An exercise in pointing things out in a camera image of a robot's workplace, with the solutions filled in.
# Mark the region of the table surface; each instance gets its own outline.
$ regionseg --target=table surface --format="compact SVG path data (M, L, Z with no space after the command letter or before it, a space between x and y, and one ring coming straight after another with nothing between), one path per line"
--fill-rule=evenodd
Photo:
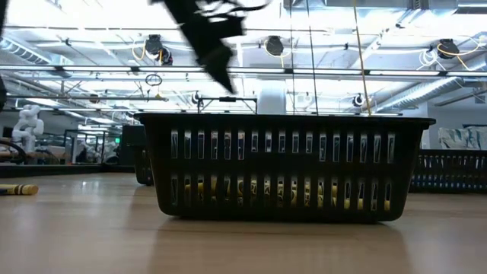
M378 225L189 221L134 174L2 179L0 273L486 273L487 196L410 194Z

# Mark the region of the black plastic basket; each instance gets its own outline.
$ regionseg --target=black plastic basket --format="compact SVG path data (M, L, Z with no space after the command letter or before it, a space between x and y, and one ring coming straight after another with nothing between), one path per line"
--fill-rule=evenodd
M487 151L419 151L410 192L487 193Z
M391 221L433 119L137 114L161 210L197 218Z

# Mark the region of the metal rod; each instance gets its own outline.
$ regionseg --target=metal rod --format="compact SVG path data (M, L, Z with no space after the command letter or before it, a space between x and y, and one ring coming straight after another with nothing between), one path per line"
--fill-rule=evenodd
M48 100L161 100L169 101L165 97L143 98L143 97L89 97L89 96L30 96L30 95L8 95L7 99L48 99Z

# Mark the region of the humanoid robot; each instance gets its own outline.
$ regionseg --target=humanoid robot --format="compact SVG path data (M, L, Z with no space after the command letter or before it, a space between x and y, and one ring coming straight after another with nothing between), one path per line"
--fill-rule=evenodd
M12 142L27 153L35 151L36 136L44 133L44 121L38 119L39 112L39 106L25 105L12 131Z

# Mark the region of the duct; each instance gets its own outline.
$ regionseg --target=duct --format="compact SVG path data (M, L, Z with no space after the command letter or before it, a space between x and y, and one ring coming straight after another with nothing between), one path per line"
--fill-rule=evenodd
M34 65L73 65L73 63L64 56L53 53L42 53L39 51L33 51L31 45L27 42L21 42L16 39L13 40L10 37L0 37L0 49L13 54L27 62ZM63 78L71 77L68 72L49 72L52 75L58 75Z
M443 78L432 83L422 83L391 97L377 107L377 112L386 112L398 108L400 110L419 104L434 97L462 88L465 82L460 77Z
M477 56L465 63L471 71L487 70L487 54ZM451 70L461 71L463 70L463 66L457 65ZM456 91L463 88L464 85L465 81L463 78L459 77L443 78L432 83L418 84L379 104L377 107L377 112L384 112L392 110L393 108L399 108L401 110L405 107L425 102L442 94Z

